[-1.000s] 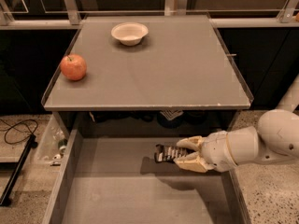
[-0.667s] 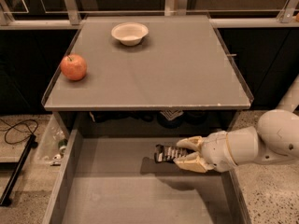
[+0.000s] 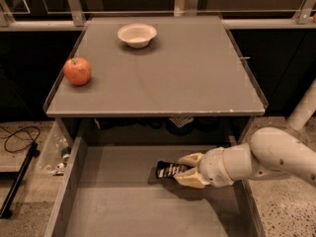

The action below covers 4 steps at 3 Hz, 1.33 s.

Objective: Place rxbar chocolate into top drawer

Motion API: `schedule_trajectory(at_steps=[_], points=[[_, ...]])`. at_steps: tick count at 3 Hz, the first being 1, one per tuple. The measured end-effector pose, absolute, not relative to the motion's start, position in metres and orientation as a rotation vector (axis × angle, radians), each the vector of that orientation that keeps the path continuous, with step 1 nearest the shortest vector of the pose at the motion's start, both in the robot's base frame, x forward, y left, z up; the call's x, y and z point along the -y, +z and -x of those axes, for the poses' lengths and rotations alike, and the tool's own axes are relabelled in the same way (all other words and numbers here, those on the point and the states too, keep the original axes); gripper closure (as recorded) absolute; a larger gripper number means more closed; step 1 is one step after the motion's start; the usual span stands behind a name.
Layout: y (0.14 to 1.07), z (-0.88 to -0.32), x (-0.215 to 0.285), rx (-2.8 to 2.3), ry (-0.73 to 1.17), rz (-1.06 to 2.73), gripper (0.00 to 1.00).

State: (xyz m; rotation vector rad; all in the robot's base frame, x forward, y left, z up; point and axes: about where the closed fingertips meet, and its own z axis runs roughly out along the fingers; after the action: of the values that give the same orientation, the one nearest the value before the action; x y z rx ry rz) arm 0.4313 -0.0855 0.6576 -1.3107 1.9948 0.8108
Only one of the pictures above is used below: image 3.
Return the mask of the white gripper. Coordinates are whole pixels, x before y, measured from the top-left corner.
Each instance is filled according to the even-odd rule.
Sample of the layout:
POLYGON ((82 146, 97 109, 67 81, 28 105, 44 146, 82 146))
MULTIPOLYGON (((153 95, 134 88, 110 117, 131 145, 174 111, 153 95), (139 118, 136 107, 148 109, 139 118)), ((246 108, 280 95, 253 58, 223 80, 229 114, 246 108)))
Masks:
POLYGON ((207 151, 189 154, 178 160, 179 164, 188 165, 192 168, 184 173, 174 176, 175 180, 185 187, 204 189, 207 185, 215 188, 232 186, 234 181, 228 175, 224 165, 224 148, 219 147, 207 151))

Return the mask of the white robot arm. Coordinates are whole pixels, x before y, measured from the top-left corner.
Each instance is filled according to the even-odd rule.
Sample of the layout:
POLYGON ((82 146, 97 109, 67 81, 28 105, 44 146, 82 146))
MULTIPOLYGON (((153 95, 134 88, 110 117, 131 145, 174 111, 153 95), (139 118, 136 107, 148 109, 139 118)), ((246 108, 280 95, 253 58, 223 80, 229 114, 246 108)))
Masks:
POLYGON ((274 127, 260 128, 248 142, 218 147, 206 153, 181 157, 190 169, 176 174, 182 186, 204 189, 232 186, 241 180, 267 180, 287 175, 316 186, 316 152, 289 133, 274 127))

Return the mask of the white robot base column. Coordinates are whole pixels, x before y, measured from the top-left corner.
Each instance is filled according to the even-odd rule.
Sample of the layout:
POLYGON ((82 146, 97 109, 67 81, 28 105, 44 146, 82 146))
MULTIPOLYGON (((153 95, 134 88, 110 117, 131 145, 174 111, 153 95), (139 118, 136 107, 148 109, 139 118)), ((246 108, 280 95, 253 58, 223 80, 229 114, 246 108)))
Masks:
POLYGON ((287 123, 295 130, 301 129, 316 112, 316 78, 305 92, 287 123))

